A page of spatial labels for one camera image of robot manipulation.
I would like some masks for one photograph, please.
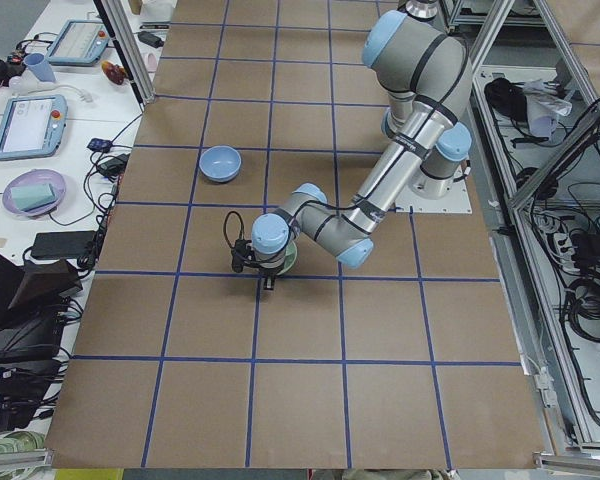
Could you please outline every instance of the purple plate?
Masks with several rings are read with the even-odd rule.
[[[33,185],[44,185],[45,183],[51,185],[53,193],[56,196],[55,201],[27,211],[20,210],[16,207],[13,198],[11,197],[11,189],[13,187],[30,187]],[[64,181],[64,177],[55,170],[31,170],[30,172],[23,173],[19,177],[11,180],[11,183],[7,185],[7,188],[4,189],[4,193],[2,194],[2,204],[4,205],[4,208],[11,213],[24,215],[25,217],[37,217],[38,215],[50,212],[56,208],[64,198],[66,191],[67,184]]]

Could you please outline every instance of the blue bowl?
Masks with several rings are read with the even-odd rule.
[[[212,147],[200,157],[200,170],[209,180],[217,183],[236,178],[240,172],[240,165],[240,154],[227,145]]]

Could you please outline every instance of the white mounting plate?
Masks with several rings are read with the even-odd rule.
[[[472,213],[464,180],[452,183],[449,192],[438,200],[422,198],[404,187],[396,198],[396,208],[398,213],[409,213],[412,208],[414,213]]]

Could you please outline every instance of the green sponge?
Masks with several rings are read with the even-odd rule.
[[[54,202],[56,195],[50,183],[41,183],[11,187],[11,199],[18,210],[26,212]]]

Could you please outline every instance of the robotic arm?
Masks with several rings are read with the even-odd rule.
[[[265,289],[273,289],[286,248],[301,233],[348,267],[362,265],[373,250],[369,236],[467,106],[471,68],[463,46],[403,13],[390,11],[378,20],[362,59],[389,93],[383,129],[391,144],[349,206],[330,206],[317,186],[305,183],[273,213],[256,219],[250,245],[236,242],[234,270],[258,268]]]

